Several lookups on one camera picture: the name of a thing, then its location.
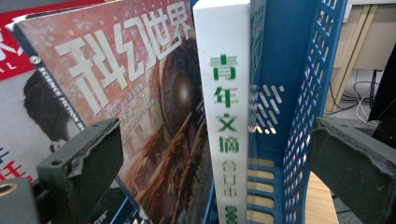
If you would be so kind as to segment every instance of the red magazine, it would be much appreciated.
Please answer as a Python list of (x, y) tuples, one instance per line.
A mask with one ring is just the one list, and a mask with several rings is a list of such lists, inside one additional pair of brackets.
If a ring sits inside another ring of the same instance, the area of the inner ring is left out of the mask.
[(213, 173), (190, 1), (116, 1), (8, 27), (65, 128), (120, 118), (119, 177), (151, 221), (202, 223)]

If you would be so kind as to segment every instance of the blue magazine rack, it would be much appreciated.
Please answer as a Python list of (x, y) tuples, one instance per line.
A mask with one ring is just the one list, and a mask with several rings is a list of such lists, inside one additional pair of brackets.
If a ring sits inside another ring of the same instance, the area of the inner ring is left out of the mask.
[[(309, 132), (323, 114), (346, 5), (347, 0), (267, 0), (257, 154), (249, 170), (270, 175), (249, 175), (248, 182), (270, 188), (248, 188), (247, 194), (272, 203), (248, 203), (247, 209), (269, 222), (304, 223)], [(219, 223), (214, 188), (204, 223)]]

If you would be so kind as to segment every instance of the book spine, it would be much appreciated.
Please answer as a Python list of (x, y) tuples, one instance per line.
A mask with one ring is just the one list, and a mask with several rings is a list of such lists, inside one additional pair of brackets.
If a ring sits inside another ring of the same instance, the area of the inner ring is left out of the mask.
[(193, 13), (219, 222), (246, 223), (250, 5)]
[(18, 39), (18, 42), (23, 48), (23, 51), (25, 51), (25, 53), (29, 57), (30, 63), (32, 63), (35, 66), (36, 71), (40, 74), (40, 76), (43, 77), (43, 79), (46, 81), (50, 89), (53, 91), (54, 93), (53, 97), (55, 97), (59, 101), (59, 104), (70, 116), (70, 119), (76, 123), (78, 128), (81, 131), (84, 130), (85, 129), (84, 122), (82, 121), (79, 114), (76, 112), (74, 107), (70, 104), (69, 100), (62, 92), (56, 80), (52, 77), (46, 65), (42, 62), (38, 54), (35, 52), (35, 49), (30, 45), (29, 40), (26, 38), (21, 28), (18, 25), (14, 24), (12, 27), (8, 27), (8, 29)]

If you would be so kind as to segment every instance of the white book spine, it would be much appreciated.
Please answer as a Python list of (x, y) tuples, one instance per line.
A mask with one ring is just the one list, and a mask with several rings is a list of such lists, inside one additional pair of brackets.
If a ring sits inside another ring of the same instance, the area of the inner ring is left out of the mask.
[(250, 1), (193, 8), (219, 223), (247, 222)]

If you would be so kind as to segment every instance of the blue plastic file holder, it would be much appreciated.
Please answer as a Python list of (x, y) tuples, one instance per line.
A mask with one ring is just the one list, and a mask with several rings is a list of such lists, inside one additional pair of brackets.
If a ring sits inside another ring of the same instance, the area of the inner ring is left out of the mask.
[[(248, 181), (270, 188), (248, 189), (247, 194), (273, 203), (248, 203), (247, 209), (270, 222), (304, 223), (309, 132), (323, 114), (346, 5), (347, 0), (267, 0), (258, 150), (249, 169), (271, 177), (250, 175)], [(218, 222), (212, 190), (204, 223)]]

